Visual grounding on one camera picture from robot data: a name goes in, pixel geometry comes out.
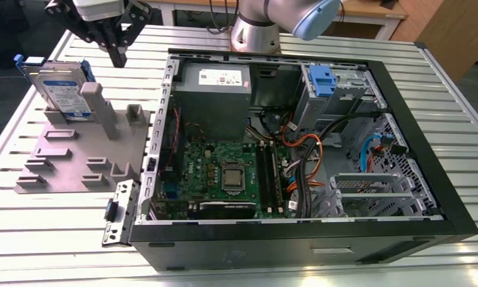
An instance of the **cpu socket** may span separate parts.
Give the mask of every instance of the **cpu socket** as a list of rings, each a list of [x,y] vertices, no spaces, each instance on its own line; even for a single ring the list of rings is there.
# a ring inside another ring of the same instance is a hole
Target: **cpu socket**
[[[236,196],[245,190],[245,166],[240,163],[221,164],[221,189]]]

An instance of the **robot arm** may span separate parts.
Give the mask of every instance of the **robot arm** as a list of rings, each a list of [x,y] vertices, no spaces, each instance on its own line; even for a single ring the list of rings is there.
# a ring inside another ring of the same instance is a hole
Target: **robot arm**
[[[97,42],[114,67],[124,67],[128,46],[152,15],[149,5],[136,0],[52,0],[45,12],[85,42]],[[126,28],[121,26],[124,14],[132,20]]]
[[[241,0],[238,19],[232,30],[237,51],[276,53],[280,49],[278,26],[309,41],[329,27],[339,0]]]
[[[240,15],[232,30],[232,47],[254,53],[280,50],[278,26],[306,41],[314,39],[339,8],[339,0],[237,1]],[[152,15],[148,4],[137,0],[52,0],[45,11],[84,41],[97,42],[114,67],[124,67],[128,46]],[[132,24],[122,28],[125,14]]]

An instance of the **label sticker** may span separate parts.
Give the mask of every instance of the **label sticker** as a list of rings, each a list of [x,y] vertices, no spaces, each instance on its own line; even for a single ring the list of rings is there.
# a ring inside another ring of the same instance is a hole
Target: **label sticker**
[[[297,126],[294,125],[294,123],[292,121],[289,121],[286,123],[286,126],[289,127],[290,130],[293,130],[296,132]]]
[[[73,81],[44,81],[50,100],[69,117],[89,117],[90,108],[78,94],[78,85]]]
[[[202,69],[198,72],[198,84],[213,86],[241,86],[241,71]]]
[[[289,201],[289,209],[297,210],[297,201]]]

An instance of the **wooden table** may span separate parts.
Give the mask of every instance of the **wooden table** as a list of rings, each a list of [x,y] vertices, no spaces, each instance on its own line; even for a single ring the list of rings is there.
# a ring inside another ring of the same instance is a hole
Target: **wooden table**
[[[165,26],[174,25],[173,13],[176,10],[209,12],[209,0],[144,0],[144,2],[161,10]],[[226,2],[229,13],[233,13],[236,0],[226,0]],[[395,3],[393,10],[389,10],[381,7],[379,1],[375,0],[347,0],[343,1],[343,7],[345,22],[382,26],[375,36],[377,40],[389,40],[399,21],[407,17],[407,13],[398,3]],[[213,11],[217,13],[225,12],[225,0],[213,0]]]

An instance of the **slotted metal table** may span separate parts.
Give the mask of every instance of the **slotted metal table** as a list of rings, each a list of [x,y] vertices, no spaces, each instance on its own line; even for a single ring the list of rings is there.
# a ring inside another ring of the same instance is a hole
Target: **slotted metal table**
[[[128,50],[124,69],[66,32],[50,59],[90,62],[116,109],[154,111],[168,48],[226,50],[226,35],[148,26]],[[478,225],[478,115],[434,58],[413,43],[281,36],[285,54],[381,60],[407,102],[447,176]],[[133,248],[101,248],[112,193],[22,194],[14,181],[46,121],[30,88],[0,137],[0,283],[33,286],[478,286],[478,236],[387,265],[158,273]]]

